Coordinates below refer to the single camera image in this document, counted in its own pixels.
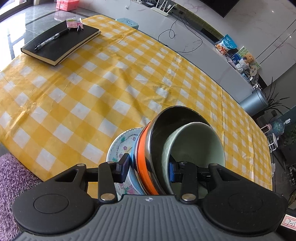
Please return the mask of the clear glass patterned plate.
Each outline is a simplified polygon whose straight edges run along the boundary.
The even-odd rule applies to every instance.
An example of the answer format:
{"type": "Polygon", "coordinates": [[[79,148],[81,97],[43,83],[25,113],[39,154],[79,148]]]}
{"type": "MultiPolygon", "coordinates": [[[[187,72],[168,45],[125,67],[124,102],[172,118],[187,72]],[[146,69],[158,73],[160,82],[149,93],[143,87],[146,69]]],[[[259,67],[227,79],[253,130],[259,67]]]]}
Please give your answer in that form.
{"type": "MultiPolygon", "coordinates": [[[[136,137],[141,133],[142,128],[131,128],[121,133],[111,144],[106,161],[118,162],[123,154],[131,153],[136,137]]],[[[123,195],[139,195],[130,183],[128,174],[124,183],[115,183],[115,189],[118,200],[121,200],[123,195]]]]}

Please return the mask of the green ceramic bowl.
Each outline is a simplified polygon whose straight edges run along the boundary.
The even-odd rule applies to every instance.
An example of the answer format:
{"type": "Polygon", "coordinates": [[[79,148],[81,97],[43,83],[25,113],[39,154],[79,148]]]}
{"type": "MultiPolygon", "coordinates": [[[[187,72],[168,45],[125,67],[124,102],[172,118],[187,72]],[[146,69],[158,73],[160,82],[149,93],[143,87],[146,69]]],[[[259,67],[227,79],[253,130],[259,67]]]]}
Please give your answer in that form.
{"type": "Polygon", "coordinates": [[[165,141],[161,157],[161,174],[164,190],[168,194],[180,193],[180,184],[171,184],[169,178],[170,157],[177,162],[191,162],[207,168],[211,163],[226,166],[222,142],[215,130],[202,122],[181,126],[165,141]]]}

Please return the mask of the orange steel bowl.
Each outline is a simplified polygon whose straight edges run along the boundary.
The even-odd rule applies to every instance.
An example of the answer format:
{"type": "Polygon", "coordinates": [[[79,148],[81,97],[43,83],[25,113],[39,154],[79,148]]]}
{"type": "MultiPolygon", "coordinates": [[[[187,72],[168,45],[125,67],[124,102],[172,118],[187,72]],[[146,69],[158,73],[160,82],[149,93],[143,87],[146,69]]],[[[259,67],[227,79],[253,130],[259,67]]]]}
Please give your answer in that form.
{"type": "Polygon", "coordinates": [[[203,116],[188,107],[170,106],[147,124],[140,134],[136,147],[135,170],[146,194],[169,194],[162,177],[161,159],[164,145],[170,134],[192,122],[209,125],[203,116]]]}

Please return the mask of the blue steel bowl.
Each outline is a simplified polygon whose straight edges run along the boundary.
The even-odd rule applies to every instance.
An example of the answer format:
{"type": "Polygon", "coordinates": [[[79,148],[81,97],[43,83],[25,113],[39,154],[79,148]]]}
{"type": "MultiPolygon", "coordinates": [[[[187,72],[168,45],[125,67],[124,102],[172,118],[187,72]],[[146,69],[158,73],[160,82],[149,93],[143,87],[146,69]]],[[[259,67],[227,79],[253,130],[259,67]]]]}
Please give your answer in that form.
{"type": "Polygon", "coordinates": [[[132,150],[131,150],[131,153],[130,153],[131,164],[130,164],[130,168],[129,168],[129,172],[128,172],[128,178],[130,180],[131,185],[133,186],[133,188],[135,189],[135,191],[139,195],[146,195],[146,192],[145,192],[144,188],[141,186],[141,184],[139,183],[136,173],[135,173],[134,151],[135,151],[138,139],[139,139],[139,135],[136,137],[135,142],[132,147],[132,150]]]}

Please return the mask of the yellow checkered tablecloth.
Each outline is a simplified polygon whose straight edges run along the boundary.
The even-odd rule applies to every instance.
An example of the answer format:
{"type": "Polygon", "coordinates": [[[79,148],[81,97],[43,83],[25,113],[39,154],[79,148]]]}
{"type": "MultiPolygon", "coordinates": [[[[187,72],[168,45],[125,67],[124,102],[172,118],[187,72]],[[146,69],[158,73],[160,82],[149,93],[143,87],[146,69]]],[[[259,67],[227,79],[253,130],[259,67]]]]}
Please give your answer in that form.
{"type": "Polygon", "coordinates": [[[58,66],[21,54],[1,72],[1,143],[42,180],[106,160],[122,132],[184,105],[218,134],[226,167],[271,189],[267,138],[243,108],[188,60],[106,16],[101,34],[58,66]]]}

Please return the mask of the white round side table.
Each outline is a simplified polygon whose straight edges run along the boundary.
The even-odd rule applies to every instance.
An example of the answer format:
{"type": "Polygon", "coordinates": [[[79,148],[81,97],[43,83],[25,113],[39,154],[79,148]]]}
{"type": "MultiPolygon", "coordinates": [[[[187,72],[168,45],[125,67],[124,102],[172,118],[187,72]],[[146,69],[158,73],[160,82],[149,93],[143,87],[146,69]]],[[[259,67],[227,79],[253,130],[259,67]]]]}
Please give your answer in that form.
{"type": "Polygon", "coordinates": [[[267,136],[269,150],[272,153],[278,148],[278,140],[274,133],[267,136]]]}

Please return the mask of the pink small heater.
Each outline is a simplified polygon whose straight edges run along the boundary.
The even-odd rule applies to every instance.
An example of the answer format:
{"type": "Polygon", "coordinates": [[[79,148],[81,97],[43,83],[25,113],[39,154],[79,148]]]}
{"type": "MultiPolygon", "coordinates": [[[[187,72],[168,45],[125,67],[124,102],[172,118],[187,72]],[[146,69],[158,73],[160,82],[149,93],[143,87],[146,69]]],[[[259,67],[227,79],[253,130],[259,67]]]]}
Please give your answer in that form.
{"type": "Polygon", "coordinates": [[[260,129],[264,134],[267,134],[268,132],[270,132],[272,130],[272,126],[271,126],[271,124],[268,123],[267,125],[263,126],[260,129]]]}

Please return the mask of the grey metal trash bin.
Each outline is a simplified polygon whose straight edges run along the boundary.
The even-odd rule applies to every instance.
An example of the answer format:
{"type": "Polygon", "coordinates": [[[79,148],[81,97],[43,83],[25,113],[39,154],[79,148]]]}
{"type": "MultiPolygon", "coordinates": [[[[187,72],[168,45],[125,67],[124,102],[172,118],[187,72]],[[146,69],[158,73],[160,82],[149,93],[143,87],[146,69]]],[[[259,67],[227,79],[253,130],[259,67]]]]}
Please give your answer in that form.
{"type": "Polygon", "coordinates": [[[265,110],[268,107],[268,102],[264,95],[264,92],[259,89],[256,89],[250,96],[241,101],[239,105],[250,116],[254,116],[258,114],[260,111],[265,110]]]}

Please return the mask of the blue water jug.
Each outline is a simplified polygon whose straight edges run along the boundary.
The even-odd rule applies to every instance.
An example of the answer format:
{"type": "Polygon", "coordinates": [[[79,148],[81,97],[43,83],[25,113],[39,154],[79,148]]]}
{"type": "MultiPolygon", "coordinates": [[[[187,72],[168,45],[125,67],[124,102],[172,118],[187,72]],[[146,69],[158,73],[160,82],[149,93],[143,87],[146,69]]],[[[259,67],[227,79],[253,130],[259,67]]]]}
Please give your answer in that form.
{"type": "Polygon", "coordinates": [[[285,121],[281,120],[281,119],[276,119],[275,121],[273,121],[271,123],[271,128],[272,128],[272,132],[274,133],[274,135],[276,137],[280,137],[284,131],[285,131],[285,126],[290,123],[291,119],[287,119],[285,121]]]}

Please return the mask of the potted plant right corner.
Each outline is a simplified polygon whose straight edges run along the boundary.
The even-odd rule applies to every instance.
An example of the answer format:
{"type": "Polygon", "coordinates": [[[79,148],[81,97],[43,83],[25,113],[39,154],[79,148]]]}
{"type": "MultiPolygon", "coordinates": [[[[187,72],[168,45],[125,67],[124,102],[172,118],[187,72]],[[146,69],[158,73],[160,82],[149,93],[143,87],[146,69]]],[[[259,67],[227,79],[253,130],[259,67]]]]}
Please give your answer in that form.
{"type": "Polygon", "coordinates": [[[267,113],[268,111],[275,111],[277,116],[278,114],[283,115],[283,112],[279,109],[280,107],[285,108],[287,110],[291,110],[287,105],[283,103],[284,100],[289,99],[289,96],[278,98],[279,92],[275,92],[276,83],[274,83],[273,78],[271,78],[271,84],[269,88],[269,93],[265,94],[267,100],[267,107],[264,109],[264,112],[267,113]]]}

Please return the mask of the teddy bear bouquet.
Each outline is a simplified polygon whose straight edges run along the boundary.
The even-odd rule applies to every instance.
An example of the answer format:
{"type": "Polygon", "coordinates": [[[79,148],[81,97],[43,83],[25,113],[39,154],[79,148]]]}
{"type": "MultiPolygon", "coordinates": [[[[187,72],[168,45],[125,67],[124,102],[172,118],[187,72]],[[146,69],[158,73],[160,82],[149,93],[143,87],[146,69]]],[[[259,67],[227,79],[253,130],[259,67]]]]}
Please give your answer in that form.
{"type": "Polygon", "coordinates": [[[252,56],[252,54],[247,53],[246,55],[244,55],[238,62],[238,64],[236,64],[236,69],[239,73],[244,72],[245,70],[249,69],[250,64],[254,61],[254,57],[252,56]]]}

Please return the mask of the green picture card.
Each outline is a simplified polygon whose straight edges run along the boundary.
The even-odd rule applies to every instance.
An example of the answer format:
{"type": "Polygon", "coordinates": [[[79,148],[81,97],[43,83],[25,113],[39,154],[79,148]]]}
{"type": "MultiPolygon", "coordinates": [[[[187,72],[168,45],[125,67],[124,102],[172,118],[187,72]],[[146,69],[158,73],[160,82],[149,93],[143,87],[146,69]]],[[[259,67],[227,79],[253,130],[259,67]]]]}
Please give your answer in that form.
{"type": "Polygon", "coordinates": [[[260,69],[260,65],[254,56],[243,46],[231,57],[236,70],[246,76],[255,76],[260,69]]]}

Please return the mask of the teal plastic stool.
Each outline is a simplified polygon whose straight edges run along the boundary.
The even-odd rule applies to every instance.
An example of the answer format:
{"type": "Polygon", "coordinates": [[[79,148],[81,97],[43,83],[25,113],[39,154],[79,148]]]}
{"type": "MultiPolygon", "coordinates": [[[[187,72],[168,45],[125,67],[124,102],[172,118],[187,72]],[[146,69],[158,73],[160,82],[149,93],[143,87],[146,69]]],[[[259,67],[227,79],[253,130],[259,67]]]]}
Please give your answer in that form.
{"type": "Polygon", "coordinates": [[[128,18],[118,18],[116,21],[138,30],[139,24],[128,18]]]}

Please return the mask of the white wifi router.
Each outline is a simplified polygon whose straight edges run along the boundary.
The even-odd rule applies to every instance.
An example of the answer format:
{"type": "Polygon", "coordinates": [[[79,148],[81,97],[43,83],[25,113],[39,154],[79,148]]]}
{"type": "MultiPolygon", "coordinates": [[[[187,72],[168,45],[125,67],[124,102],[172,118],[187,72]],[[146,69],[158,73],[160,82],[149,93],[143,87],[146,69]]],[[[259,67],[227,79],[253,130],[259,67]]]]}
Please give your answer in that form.
{"type": "Polygon", "coordinates": [[[151,10],[161,14],[162,16],[168,16],[175,5],[176,4],[172,1],[157,1],[155,6],[153,6],[151,10]]]}

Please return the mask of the pink storage box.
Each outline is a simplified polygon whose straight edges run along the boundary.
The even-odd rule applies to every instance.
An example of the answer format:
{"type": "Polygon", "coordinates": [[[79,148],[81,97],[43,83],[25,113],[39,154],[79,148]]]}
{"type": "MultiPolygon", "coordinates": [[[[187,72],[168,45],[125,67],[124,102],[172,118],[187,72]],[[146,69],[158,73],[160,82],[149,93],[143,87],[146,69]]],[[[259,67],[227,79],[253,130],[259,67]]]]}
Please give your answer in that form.
{"type": "Polygon", "coordinates": [[[62,11],[72,11],[77,9],[79,5],[79,0],[57,0],[56,9],[62,11]]]}

